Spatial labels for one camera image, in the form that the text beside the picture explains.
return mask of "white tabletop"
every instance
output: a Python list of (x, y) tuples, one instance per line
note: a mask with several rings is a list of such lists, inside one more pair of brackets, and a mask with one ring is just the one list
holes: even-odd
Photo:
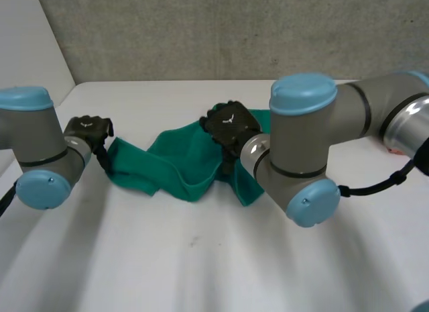
[[(165, 129), (237, 99), (267, 108), (271, 81), (86, 83), (59, 106), (113, 120), (146, 149)], [(407, 159), (362, 139), (330, 149), (328, 175), (364, 187)], [(20, 175), (14, 162), (0, 194)], [(0, 311), (409, 311), (429, 298), (428, 180), (343, 199), (310, 229), (266, 195), (242, 207), (215, 183), (196, 203), (116, 187), (92, 160), (61, 207), (15, 199), (0, 219)]]

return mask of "green cloth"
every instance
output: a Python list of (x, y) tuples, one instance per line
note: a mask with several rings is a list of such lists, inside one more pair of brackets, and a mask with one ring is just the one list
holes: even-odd
[[(269, 133), (269, 111), (251, 110)], [(113, 183), (154, 195), (163, 189), (172, 196), (197, 201), (205, 194), (213, 180), (231, 185), (240, 202), (250, 205), (263, 189), (236, 161), (234, 173), (221, 172), (221, 147), (215, 144), (195, 121), (180, 129), (162, 132), (147, 151), (116, 138), (108, 151), (112, 161)]]

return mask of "concrete wall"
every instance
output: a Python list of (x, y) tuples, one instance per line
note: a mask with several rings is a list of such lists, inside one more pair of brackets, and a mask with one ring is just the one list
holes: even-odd
[(77, 83), (429, 69), (429, 0), (40, 0)]

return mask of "gray robot arm segment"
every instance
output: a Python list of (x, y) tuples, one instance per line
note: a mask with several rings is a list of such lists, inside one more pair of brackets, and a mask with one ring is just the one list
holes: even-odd
[[(325, 175), (331, 145), (377, 136), (416, 157), (429, 137), (428, 84), (416, 72), (338, 86), (320, 74), (282, 78), (271, 88), (271, 133), (250, 139), (241, 163), (288, 217), (311, 227), (339, 202)], [(427, 174), (426, 163), (416, 166)]]
[[(47, 90), (0, 90), (0, 147), (11, 148), (21, 166), (16, 194), (26, 205), (36, 209), (61, 205), (80, 179), (95, 146), (104, 145), (108, 132), (113, 135), (108, 119), (80, 119), (92, 122), (80, 123), (74, 118), (63, 133)], [(75, 122), (81, 130), (70, 125)]]

